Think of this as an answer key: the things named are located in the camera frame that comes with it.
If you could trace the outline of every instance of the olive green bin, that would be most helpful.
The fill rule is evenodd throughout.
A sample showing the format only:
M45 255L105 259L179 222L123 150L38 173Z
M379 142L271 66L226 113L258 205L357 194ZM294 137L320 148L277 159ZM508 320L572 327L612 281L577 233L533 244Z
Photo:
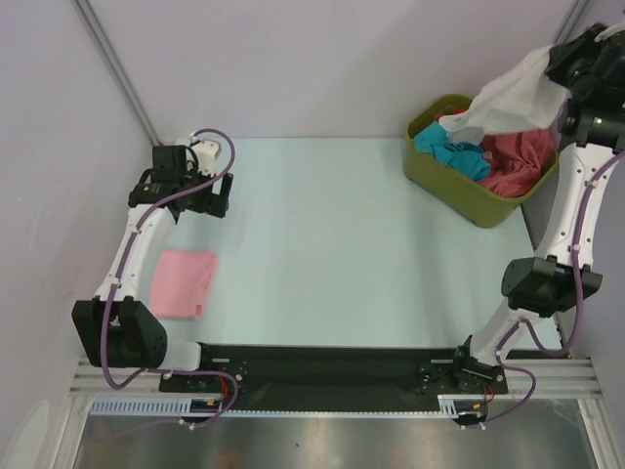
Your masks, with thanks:
M469 107L471 99L462 95L444 95L408 124L405 132L406 155L403 172L406 177L467 217L478 227L492 228L503 222L519 205L528 200L558 167L558 154L545 165L543 175L525 195L508 198L497 195L463 176L455 169L438 163L429 153L417 151L413 138L450 108Z

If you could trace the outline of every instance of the metallic floor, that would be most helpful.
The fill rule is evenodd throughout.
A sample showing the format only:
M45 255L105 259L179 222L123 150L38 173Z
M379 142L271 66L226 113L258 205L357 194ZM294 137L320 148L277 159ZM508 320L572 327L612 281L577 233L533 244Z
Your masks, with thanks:
M505 409L491 405L491 414ZM593 469L576 401L532 401L486 431L449 420L230 417L190 432L90 417L74 469Z

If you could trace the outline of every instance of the green basket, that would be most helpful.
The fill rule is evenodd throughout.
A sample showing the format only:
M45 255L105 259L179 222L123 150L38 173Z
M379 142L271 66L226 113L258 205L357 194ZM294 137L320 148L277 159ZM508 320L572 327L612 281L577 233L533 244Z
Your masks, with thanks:
M467 217L478 227L492 228L503 222L519 205L528 200L558 167L558 154L543 168L536 185L521 197L497 195L458 171L438 163L431 154L417 151L412 139L434 122L435 116L449 108L469 107L471 99L463 95L444 95L433 102L408 124L405 132L406 155L403 172L406 177Z

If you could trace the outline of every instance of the pile of clothes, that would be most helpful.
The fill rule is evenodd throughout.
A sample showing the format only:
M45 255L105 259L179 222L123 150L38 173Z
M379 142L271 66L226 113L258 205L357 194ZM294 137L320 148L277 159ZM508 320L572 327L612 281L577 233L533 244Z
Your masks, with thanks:
M525 195L540 180L543 168L554 154L549 131L487 135L479 145L451 143L438 119L465 110L449 109L436 116L435 122L414 137L415 148L431 154L441 164L454 168L497 195Z

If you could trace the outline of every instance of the white towel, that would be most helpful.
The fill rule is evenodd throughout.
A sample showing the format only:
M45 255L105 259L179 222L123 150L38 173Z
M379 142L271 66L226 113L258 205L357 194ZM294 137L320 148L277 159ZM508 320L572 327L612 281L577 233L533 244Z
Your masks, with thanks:
M466 112L442 117L438 123L449 141L479 145L484 135L549 127L568 96L566 88L544 74L551 47L529 53L508 73L485 85Z

